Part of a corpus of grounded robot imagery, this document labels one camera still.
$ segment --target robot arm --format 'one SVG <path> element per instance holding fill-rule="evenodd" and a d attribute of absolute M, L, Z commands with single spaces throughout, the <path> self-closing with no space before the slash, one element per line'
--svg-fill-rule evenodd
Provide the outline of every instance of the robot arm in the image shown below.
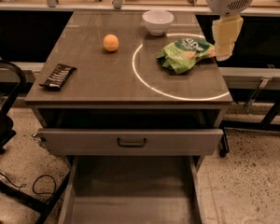
<path fill-rule="evenodd" d="M 253 0 L 206 0 L 210 9 L 220 19 L 213 21 L 213 36 L 218 61 L 230 58 L 234 43 L 240 34 L 243 18 L 240 12 L 250 6 Z"/>

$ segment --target black handle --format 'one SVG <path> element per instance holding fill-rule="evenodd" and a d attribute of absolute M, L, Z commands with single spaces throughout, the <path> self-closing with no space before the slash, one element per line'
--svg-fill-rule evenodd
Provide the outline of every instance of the black handle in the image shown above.
<path fill-rule="evenodd" d="M 143 140 L 123 140 L 118 138 L 119 147 L 144 147 L 147 144 L 146 138 Z"/>

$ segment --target concrete floor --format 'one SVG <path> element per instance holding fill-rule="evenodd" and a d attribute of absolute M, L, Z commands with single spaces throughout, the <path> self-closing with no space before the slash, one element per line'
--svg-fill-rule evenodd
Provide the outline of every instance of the concrete floor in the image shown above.
<path fill-rule="evenodd" d="M 258 121 L 268 108 L 253 105 L 247 115 L 242 106 L 233 105 L 227 118 Z M 16 185 L 25 184 L 22 191 L 44 201 L 49 195 L 32 191 L 35 180 L 51 175 L 59 185 L 68 168 L 32 137 L 40 125 L 31 109 L 14 107 L 10 116 L 17 135 L 0 156 L 0 171 Z M 275 122 L 280 122 L 280 115 Z M 228 129 L 227 137 L 231 149 L 227 157 L 220 158 L 217 150 L 204 159 L 198 173 L 206 224 L 280 224 L 280 133 Z M 35 189 L 51 192 L 53 182 L 44 177 Z M 47 224 L 58 222 L 62 204 L 58 201 Z M 0 193 L 0 224 L 30 224 L 37 217 L 38 213 Z"/>

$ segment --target green chip bag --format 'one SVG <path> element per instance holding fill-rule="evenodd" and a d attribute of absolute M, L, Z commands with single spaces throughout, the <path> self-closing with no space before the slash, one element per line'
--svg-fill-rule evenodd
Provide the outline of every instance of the green chip bag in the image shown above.
<path fill-rule="evenodd" d="M 161 67 L 182 74 L 198 61 L 214 56 L 215 48 L 212 44 L 197 37 L 187 37 L 162 48 L 157 59 L 161 62 Z"/>

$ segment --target desk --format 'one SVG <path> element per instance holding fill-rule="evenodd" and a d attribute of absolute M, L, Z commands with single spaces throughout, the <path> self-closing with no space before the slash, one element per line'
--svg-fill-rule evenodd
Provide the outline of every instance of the desk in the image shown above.
<path fill-rule="evenodd" d="M 182 76 L 157 63 L 157 53 L 168 43 L 202 36 L 194 15 L 173 12 L 170 31 L 153 36 L 142 13 L 75 11 L 26 96 L 47 149 L 75 156 L 60 223 L 131 223 L 131 218 L 137 223 L 136 217 L 141 223 L 181 218 L 191 223 L 194 218 L 188 214 L 187 190 L 196 190 L 199 165 L 217 148 L 231 96 L 213 59 Z M 118 51 L 103 49 L 107 34 L 119 38 Z M 61 91 L 45 91 L 38 83 L 57 63 L 77 70 Z M 199 192 L 191 194 L 200 207 Z M 120 207 L 131 213 L 123 215 Z"/>

